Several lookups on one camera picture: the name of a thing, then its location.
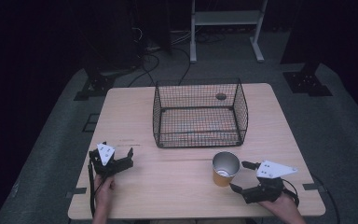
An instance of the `white metal stand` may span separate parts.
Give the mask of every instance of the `white metal stand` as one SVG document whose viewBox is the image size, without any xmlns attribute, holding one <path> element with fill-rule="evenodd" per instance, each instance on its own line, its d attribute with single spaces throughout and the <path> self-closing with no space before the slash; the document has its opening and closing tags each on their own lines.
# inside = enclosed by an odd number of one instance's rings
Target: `white metal stand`
<svg viewBox="0 0 358 224">
<path fill-rule="evenodd" d="M 260 10 L 249 11 L 205 11 L 196 12 L 196 0 L 192 2 L 191 8 L 191 42 L 190 61 L 197 62 L 196 52 L 196 26 L 198 25 L 243 25 L 256 24 L 255 36 L 250 37 L 255 57 L 259 63 L 264 62 L 263 54 L 258 47 L 257 40 L 260 35 L 268 0 L 263 0 Z"/>
</svg>

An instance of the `black wire basket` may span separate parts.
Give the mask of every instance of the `black wire basket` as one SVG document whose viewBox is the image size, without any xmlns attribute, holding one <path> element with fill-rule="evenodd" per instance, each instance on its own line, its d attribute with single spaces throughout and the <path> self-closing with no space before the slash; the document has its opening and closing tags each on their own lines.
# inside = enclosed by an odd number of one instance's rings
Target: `black wire basket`
<svg viewBox="0 0 358 224">
<path fill-rule="evenodd" d="M 238 78 L 158 81 L 153 134 L 158 147 L 243 144 L 248 107 Z"/>
</svg>

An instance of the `hand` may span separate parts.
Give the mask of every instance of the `hand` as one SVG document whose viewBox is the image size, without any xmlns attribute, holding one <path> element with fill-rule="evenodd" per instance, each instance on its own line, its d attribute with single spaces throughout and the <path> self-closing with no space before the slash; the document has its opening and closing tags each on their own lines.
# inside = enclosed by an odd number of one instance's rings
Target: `hand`
<svg viewBox="0 0 358 224">
<path fill-rule="evenodd" d="M 95 192 L 95 214 L 92 224 L 106 223 L 112 206 L 113 189 L 115 188 L 114 176 L 109 176 L 103 182 L 100 175 L 96 175 L 94 179 L 94 187 L 98 188 Z"/>
<path fill-rule="evenodd" d="M 282 193 L 275 202 L 259 202 L 261 206 L 267 208 L 277 218 L 287 224 L 305 224 L 304 218 L 298 212 L 293 198 Z"/>
</svg>

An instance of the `wooden tabletop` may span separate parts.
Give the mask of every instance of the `wooden tabletop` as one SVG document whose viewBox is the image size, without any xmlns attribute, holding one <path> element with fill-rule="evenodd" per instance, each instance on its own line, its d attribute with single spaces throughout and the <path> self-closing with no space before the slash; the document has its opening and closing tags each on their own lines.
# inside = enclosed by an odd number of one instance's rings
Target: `wooden tabletop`
<svg viewBox="0 0 358 224">
<path fill-rule="evenodd" d="M 297 189 L 303 216 L 320 216 L 325 207 L 317 190 L 304 190 L 313 183 L 282 109 L 269 84 L 242 84 L 249 123 L 240 147 L 176 148 L 156 146 L 152 112 L 155 88 L 116 88 L 110 90 L 89 150 L 107 142 L 115 147 L 115 159 L 127 156 L 133 147 L 134 165 L 115 176 L 116 188 L 110 218 L 167 219 L 206 217 L 268 217 L 270 212 L 245 200 L 230 187 L 213 182 L 213 155 L 226 150 L 240 161 L 274 161 L 298 168 L 282 178 Z M 69 207 L 71 219 L 91 219 L 90 183 L 87 155 L 75 194 Z M 244 189 L 257 186 L 255 171 L 240 169 L 232 183 Z"/>
</svg>

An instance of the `brown cup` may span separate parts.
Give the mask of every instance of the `brown cup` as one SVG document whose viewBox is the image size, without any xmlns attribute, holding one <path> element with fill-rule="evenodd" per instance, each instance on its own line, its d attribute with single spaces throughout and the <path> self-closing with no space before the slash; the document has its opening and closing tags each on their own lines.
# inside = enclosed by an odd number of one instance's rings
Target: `brown cup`
<svg viewBox="0 0 358 224">
<path fill-rule="evenodd" d="M 228 186 L 240 170 L 240 160 L 228 151 L 221 151 L 214 155 L 212 165 L 213 182 L 220 187 Z"/>
</svg>

